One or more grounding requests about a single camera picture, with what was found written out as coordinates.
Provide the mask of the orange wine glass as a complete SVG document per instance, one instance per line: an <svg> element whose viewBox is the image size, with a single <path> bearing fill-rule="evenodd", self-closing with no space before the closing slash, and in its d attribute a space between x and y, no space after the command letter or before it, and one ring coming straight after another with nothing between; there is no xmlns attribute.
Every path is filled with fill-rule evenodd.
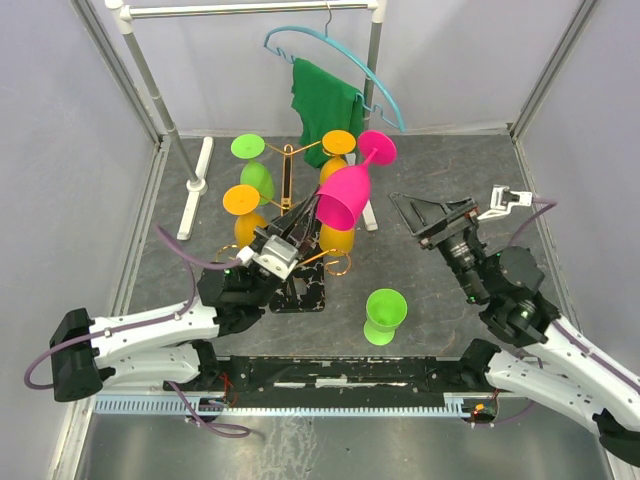
<svg viewBox="0 0 640 480"><path fill-rule="evenodd" d="M319 233L319 245L323 251L336 249L333 256L343 256L351 252L355 241L355 230L336 230L323 224Z"/></svg>
<svg viewBox="0 0 640 480"><path fill-rule="evenodd" d="M328 155L328 160L323 164L319 184L323 185L335 172L348 166L346 155L356 147L355 137L344 130L332 130L322 138L323 152Z"/></svg>
<svg viewBox="0 0 640 480"><path fill-rule="evenodd" d="M234 237L240 248L250 245L256 227L264 228L267 221L256 212L261 196L258 190L250 185L239 184L229 188L223 196L223 207L236 217Z"/></svg>

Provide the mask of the pink wine glass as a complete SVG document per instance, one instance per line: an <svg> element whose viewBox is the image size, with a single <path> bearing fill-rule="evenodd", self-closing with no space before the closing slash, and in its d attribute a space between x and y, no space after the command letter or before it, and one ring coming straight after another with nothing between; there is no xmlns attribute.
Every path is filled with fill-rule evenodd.
<svg viewBox="0 0 640 480"><path fill-rule="evenodd" d="M392 164L397 157L393 140L377 130L364 131L357 147L364 160L345 167L319 188L316 218L324 225L339 231L351 230L357 223L371 195L369 168Z"/></svg>

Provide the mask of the gold wine glass rack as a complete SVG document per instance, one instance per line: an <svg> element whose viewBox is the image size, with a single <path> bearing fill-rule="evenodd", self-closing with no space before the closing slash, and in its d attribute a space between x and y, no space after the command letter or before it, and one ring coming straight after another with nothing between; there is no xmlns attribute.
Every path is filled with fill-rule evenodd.
<svg viewBox="0 0 640 480"><path fill-rule="evenodd" d="M283 147L276 147L266 143L265 149L269 148L282 156L281 189L275 189L273 199L268 200L265 204L261 203L265 198L260 195L260 204L256 209L256 212L267 221L267 225L302 201L295 202L293 199L294 159L313 146L313 144L309 144L296 148L292 144L286 144ZM320 228L321 223L319 222L315 248L302 261L301 265L291 272L284 283L275 291L274 296L271 297L269 301L269 309L271 312L296 313L322 311L326 304L325 276L327 274L342 276L351 268L349 253L343 256L333 256L332 252L336 252L336 249L325 251L321 249L319 245ZM234 242L231 245L223 247L221 250L240 250L242 248L238 247L236 242Z"/></svg>

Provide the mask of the lime green wine glass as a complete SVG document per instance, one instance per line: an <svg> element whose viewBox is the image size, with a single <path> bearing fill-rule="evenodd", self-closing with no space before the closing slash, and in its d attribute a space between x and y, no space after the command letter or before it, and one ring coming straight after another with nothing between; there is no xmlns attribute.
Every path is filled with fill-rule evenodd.
<svg viewBox="0 0 640 480"><path fill-rule="evenodd" d="M240 183L254 187L265 198L261 201L262 204L272 200L275 194L271 173L257 160L265 147L264 139L252 133L242 134L231 143L231 153L236 158L247 161L240 174Z"/></svg>

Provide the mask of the silver white clothes rail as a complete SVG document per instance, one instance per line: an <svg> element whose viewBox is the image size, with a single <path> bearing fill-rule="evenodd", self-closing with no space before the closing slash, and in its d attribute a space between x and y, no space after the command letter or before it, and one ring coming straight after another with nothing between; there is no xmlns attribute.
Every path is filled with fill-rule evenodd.
<svg viewBox="0 0 640 480"><path fill-rule="evenodd" d="M367 60L359 60L346 47L333 41L327 30L318 32L306 27L291 26L289 32L298 32L321 40L335 50L348 57L365 75L363 108L363 126L368 127L373 114L384 114L381 105L373 101L375 91L379 91L387 104L394 111L396 121L394 128L403 132L405 124L399 107L393 100L386 87L382 85L376 76L376 67L379 56L382 26L386 17L387 3L385 1L275 1L259 3L236 3L216 5L192 5L192 6L165 6L165 7L133 7L122 1L107 1L106 8L111 12L130 55L136 65L141 79L146 87L152 103L159 114L172 145L176 149L178 159L188 175L186 182L187 200L177 231L177 238L186 241L191 238L195 225L196 215L201 198L207 192L206 177L214 148L214 140L206 136L202 141L199 157L195 163L191 162L182 143L179 130L169 113L159 87L151 73L149 65L136 39L133 21L136 19L155 19L173 17L199 17L199 16L223 16L243 14L270 14L286 12L326 11L333 14L339 10L367 10L371 13L371 31Z"/></svg>

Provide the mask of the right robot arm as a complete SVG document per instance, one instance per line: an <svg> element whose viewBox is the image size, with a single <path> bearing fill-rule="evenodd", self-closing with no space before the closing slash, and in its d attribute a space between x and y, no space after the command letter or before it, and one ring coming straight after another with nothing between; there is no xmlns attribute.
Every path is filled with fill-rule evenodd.
<svg viewBox="0 0 640 480"><path fill-rule="evenodd" d="M545 275L529 249L514 243L488 254L480 224L514 207L554 207L529 191L496 186L490 207L471 199L432 202L392 193L392 204L423 249L438 250L470 304L500 341L555 365L531 366L476 339L457 367L459 382L478 391L489 385L552 409L595 434L620 460L639 463L639 377L579 332L540 291Z"/></svg>

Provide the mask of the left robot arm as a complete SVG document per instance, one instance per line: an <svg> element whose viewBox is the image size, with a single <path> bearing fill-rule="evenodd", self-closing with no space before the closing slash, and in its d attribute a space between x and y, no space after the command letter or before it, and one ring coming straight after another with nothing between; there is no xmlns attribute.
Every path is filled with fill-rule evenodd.
<svg viewBox="0 0 640 480"><path fill-rule="evenodd" d="M184 302L116 317L68 312L50 339L55 400L77 401L113 386L217 386L223 370L212 340L242 333L265 314L313 248L317 202L310 195L258 228L233 260L201 262Z"/></svg>

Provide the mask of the green cloth on hanger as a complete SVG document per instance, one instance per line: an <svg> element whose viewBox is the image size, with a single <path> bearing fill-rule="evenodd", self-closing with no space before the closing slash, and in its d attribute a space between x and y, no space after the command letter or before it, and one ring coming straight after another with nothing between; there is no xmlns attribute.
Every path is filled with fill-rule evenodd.
<svg viewBox="0 0 640 480"><path fill-rule="evenodd" d="M312 62L296 58L293 64L291 107L302 123L301 145L320 141L333 130L357 138L364 130L361 91Z"/></svg>

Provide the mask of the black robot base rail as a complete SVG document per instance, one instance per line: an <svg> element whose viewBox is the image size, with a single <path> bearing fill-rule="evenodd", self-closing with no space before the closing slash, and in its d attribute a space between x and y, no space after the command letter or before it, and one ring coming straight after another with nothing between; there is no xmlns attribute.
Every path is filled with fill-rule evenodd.
<svg viewBox="0 0 640 480"><path fill-rule="evenodd" d="M231 356L207 363L185 393L221 392L236 408L440 407L446 393L492 395L487 356Z"/></svg>

